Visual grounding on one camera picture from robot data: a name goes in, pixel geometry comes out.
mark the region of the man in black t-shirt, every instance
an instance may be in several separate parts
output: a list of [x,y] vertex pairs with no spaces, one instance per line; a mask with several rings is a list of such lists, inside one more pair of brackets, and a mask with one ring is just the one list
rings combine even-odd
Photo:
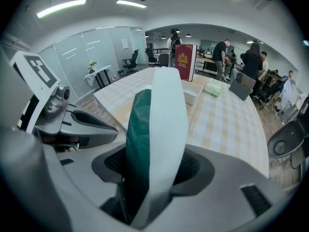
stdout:
[[219,42],[214,48],[212,59],[216,64],[218,73],[216,76],[217,80],[221,80],[221,77],[226,82],[226,76],[229,73],[232,63],[227,60],[225,57],[225,50],[227,47],[230,47],[231,42],[229,40]]

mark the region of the ceiling light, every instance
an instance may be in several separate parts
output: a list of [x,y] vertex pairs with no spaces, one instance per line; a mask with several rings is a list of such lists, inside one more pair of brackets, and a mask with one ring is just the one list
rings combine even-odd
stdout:
[[67,59],[69,59],[69,58],[71,58],[71,57],[73,57],[73,56],[75,56],[75,55],[76,55],[76,53],[75,53],[74,55],[72,55],[72,56],[69,56],[68,58],[66,58],[66,60],[67,60]]
[[53,7],[50,7],[46,10],[43,10],[41,12],[38,12],[37,16],[38,16],[38,18],[42,18],[43,16],[48,15],[52,12],[62,10],[64,8],[72,7],[72,6],[75,6],[75,5],[84,4],[85,2],[86,2],[86,0],[75,0],[75,1],[61,3],[61,4],[55,5]]
[[146,8],[147,7],[146,5],[143,5],[143,4],[139,4],[139,3],[135,3],[135,2],[129,2],[129,1],[123,1],[123,0],[118,0],[116,3],[136,6],[136,7],[140,7],[140,8]]
[[71,52],[71,51],[74,51],[76,48],[74,48],[74,49],[72,49],[72,50],[70,50],[70,51],[68,51],[68,52],[66,52],[66,53],[64,53],[64,54],[62,54],[62,55],[65,55],[65,54],[67,54],[67,53],[69,53],[69,52]]
[[93,41],[93,42],[91,42],[91,43],[88,43],[87,45],[93,44],[93,43],[97,43],[97,42],[100,42],[100,41]]

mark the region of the gold emblem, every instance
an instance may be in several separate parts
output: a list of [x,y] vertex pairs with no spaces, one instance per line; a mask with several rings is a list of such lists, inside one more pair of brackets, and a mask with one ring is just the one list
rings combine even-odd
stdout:
[[181,64],[187,64],[188,63],[188,56],[185,55],[184,53],[181,53],[179,56],[178,56],[178,62],[181,63]]

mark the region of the green cloth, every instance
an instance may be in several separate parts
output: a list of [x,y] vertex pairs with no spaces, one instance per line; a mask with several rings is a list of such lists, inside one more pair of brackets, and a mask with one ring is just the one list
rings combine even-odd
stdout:
[[135,95],[126,133],[126,207],[131,222],[149,189],[151,90]]
[[221,82],[215,79],[211,79],[204,87],[204,91],[213,96],[220,96],[221,94]]

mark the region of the glass wall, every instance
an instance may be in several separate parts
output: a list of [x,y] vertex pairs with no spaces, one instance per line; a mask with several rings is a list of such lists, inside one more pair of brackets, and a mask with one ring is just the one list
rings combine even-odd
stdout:
[[[139,49],[138,64],[146,64],[144,38],[140,28],[100,27],[70,36],[40,52],[51,70],[60,78],[60,84],[71,89],[70,102],[76,102],[98,88],[96,81],[91,86],[84,77],[88,74],[90,61],[95,61],[95,69],[111,65],[107,75],[119,78],[118,71],[125,70],[124,59],[131,59],[134,50]],[[108,85],[104,72],[100,73],[104,84]]]
[[132,35],[132,44],[134,50],[139,50],[136,62],[137,64],[146,64],[146,53],[144,49],[144,36],[141,28],[130,28]]

